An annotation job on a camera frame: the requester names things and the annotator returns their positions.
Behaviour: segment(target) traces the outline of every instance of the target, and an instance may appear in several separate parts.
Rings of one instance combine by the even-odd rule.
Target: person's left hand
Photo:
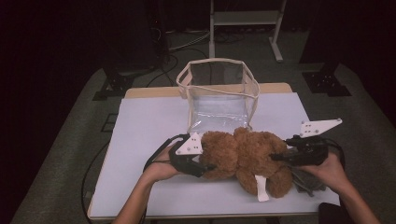
[[[174,175],[180,175],[181,172],[177,171],[169,161],[169,150],[172,146],[166,147],[154,162],[143,173],[151,181],[157,182],[160,180],[169,179]]]

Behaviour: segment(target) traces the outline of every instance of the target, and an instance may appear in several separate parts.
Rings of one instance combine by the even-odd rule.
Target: white bracket
[[[302,138],[319,135],[342,123],[341,119],[303,121],[300,136]]]
[[[193,133],[189,139],[176,151],[177,155],[202,154],[201,137],[198,133]]]

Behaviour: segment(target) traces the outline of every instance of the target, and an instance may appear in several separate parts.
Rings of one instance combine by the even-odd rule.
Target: brown stuffed animal
[[[236,175],[242,188],[257,195],[255,175],[267,178],[268,193],[281,198],[292,186],[290,168],[282,161],[272,161],[270,154],[287,150],[286,143],[273,133],[250,132],[245,128],[229,133],[207,132],[202,137],[203,154],[200,163],[215,165],[204,174],[208,179],[222,179]]]

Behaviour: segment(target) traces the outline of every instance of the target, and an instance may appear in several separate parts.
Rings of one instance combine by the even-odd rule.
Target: person's arm
[[[148,205],[154,183],[179,174],[171,164],[162,162],[169,161],[169,149],[170,147],[166,148],[155,160],[157,162],[152,163],[140,176],[125,205],[112,222],[113,224],[139,223]]]
[[[301,166],[300,169],[316,176],[323,184],[337,193],[354,222],[358,224],[380,223],[368,204],[363,200],[359,192],[347,178],[335,154],[330,152],[326,161],[319,166]]]

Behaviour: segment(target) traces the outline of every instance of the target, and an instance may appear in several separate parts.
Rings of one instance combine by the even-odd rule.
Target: white tabletop
[[[90,218],[115,217],[141,175],[146,160],[167,139],[188,129],[188,102],[180,97],[123,99],[105,162],[90,205]],[[297,93],[262,93],[251,125],[282,139],[300,132],[308,116]],[[329,189],[315,197],[293,187],[281,199],[260,203],[235,178],[209,181],[179,175],[158,182],[148,202],[148,218],[273,216],[316,213],[322,202],[339,204]]]

